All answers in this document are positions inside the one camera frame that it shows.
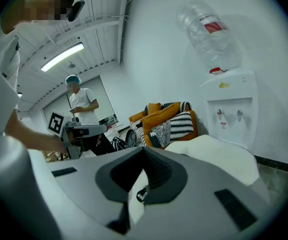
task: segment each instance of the bag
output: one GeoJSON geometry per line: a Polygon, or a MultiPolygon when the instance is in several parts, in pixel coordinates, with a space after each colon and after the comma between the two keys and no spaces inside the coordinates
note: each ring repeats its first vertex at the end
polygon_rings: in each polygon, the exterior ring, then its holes
{"type": "Polygon", "coordinates": [[[112,145],[116,151],[130,148],[130,145],[128,145],[125,141],[118,137],[113,138],[112,145]]]}

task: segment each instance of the water bottle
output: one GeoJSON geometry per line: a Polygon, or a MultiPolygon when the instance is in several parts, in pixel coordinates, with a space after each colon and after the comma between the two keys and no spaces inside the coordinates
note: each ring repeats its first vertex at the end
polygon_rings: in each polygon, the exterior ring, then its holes
{"type": "Polygon", "coordinates": [[[207,72],[220,74],[240,66],[242,54],[236,40],[207,3],[192,0],[179,9],[177,17],[207,72]]]}

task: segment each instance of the white ceiling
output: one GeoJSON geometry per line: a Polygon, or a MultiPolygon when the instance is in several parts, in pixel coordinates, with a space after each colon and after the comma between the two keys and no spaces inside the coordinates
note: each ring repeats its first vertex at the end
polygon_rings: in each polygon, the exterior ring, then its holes
{"type": "Polygon", "coordinates": [[[124,17],[120,16],[125,13],[127,0],[84,1],[84,8],[72,23],[63,21],[55,26],[25,23],[16,28],[21,60],[17,84],[18,91],[23,93],[18,104],[19,112],[30,111],[71,74],[91,71],[116,61],[120,63],[124,24],[124,17]],[[47,72],[40,70],[52,57],[78,42],[83,43],[83,50],[47,72]],[[70,62],[76,67],[69,68],[70,62]]]}

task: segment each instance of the blue hair net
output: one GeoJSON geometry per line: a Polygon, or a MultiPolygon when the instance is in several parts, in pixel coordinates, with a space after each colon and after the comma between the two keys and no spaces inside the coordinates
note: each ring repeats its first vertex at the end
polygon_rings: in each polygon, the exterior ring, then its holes
{"type": "Polygon", "coordinates": [[[66,84],[68,84],[68,83],[70,83],[70,82],[76,82],[76,83],[78,83],[78,84],[80,85],[80,84],[82,83],[82,80],[80,79],[79,76],[72,74],[72,75],[69,75],[69,76],[65,79],[65,83],[66,83],[66,84]]]}

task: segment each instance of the fluorescent light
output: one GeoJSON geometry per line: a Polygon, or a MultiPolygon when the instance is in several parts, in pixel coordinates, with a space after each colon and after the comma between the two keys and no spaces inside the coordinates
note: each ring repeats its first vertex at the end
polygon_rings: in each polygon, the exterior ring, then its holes
{"type": "Polygon", "coordinates": [[[41,70],[46,72],[48,71],[52,66],[56,65],[63,59],[67,58],[68,56],[84,49],[83,43],[79,42],[78,44],[73,45],[72,47],[62,51],[59,55],[56,55],[54,58],[52,58],[49,62],[47,62],[44,66],[41,67],[41,70]]]}

